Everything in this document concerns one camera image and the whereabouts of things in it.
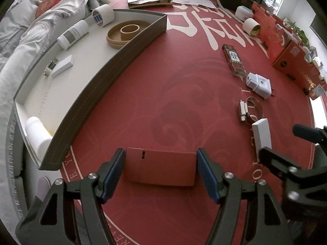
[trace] blue gripper pad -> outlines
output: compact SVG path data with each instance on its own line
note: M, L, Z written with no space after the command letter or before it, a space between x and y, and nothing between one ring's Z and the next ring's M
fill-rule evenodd
M113 193L116 189L119 178L123 172L125 164L125 152L122 152L116 158L112 168L110 169L103 186L103 193L101 199L105 203L107 200L111 199Z
M204 154L206 154L205 151L202 152L200 149L197 150L197 170L200 173L202 182L207 190L209 197L213 199L217 204L220 200L220 195L218 192L218 181L212 172Z

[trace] white blanket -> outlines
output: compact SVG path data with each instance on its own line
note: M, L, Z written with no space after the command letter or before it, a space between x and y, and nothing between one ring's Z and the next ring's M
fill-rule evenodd
M51 10L37 18L22 35L18 47L0 73L0 218L10 234L20 218L16 217L9 192L6 167L6 133L14 95L26 72L35 64L50 44L56 28L56 20L69 17L83 9L88 0L61 0Z

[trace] white plastic bottle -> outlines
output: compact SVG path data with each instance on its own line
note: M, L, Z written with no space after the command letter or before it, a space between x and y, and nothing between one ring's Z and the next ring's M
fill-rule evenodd
M63 34L61 34L57 38L57 41L64 50L67 50L87 32L89 32L89 25L85 20L80 20L75 25L67 29Z
M42 122L37 117L30 117L25 124L27 140L36 153L37 158L42 161L45 152L51 142L52 136L46 130Z

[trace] red pillow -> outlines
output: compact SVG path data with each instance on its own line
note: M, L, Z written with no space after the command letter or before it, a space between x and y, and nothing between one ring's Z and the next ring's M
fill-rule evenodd
M57 3L59 3L61 0L43 0L39 4L39 8L36 11L35 17L38 18L41 16L45 11L48 11L51 9L53 6L55 6Z

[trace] white tape roll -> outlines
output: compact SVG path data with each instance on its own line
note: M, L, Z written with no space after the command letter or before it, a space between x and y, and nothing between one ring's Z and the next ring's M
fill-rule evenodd
M42 161L52 136L37 117L31 117L26 121L25 131L33 151L36 153L37 158Z
M115 19L115 12L110 5L103 4L92 11L92 17L99 27L104 27Z
M261 26L253 18L244 21L243 30L250 36L256 36L260 33Z

